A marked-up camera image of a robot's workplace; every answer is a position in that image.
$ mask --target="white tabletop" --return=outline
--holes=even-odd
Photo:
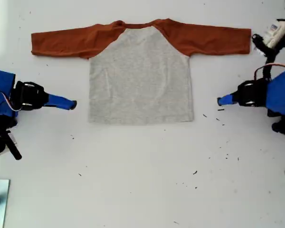
[[[23,159],[0,156],[0,179],[11,180],[6,228],[285,228],[285,136],[271,131],[276,119],[263,108],[218,111],[216,102],[252,79],[265,62],[257,52],[193,56],[194,121],[151,126],[88,123],[88,62],[30,53],[33,32],[158,18],[263,34],[285,18],[285,3],[0,0],[0,70],[78,101],[74,111],[20,113],[12,132]]]

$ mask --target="neckline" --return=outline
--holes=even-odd
[[[142,29],[142,28],[150,27],[158,21],[162,21],[162,19],[153,20],[149,23],[143,23],[143,24],[129,24],[129,23],[125,23],[122,20],[118,20],[116,21],[116,24],[124,27],[125,29]]]

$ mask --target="raglan shirt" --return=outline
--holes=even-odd
[[[32,34],[32,54],[90,63],[89,121],[152,124],[193,120],[189,58],[250,52],[250,29],[115,21]]]

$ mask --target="orange sleeve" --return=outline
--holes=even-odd
[[[86,28],[32,34],[32,54],[52,57],[91,58],[115,41],[125,28],[116,22]]]
[[[154,25],[177,50],[187,56],[248,54],[251,30],[184,24],[171,19]]]

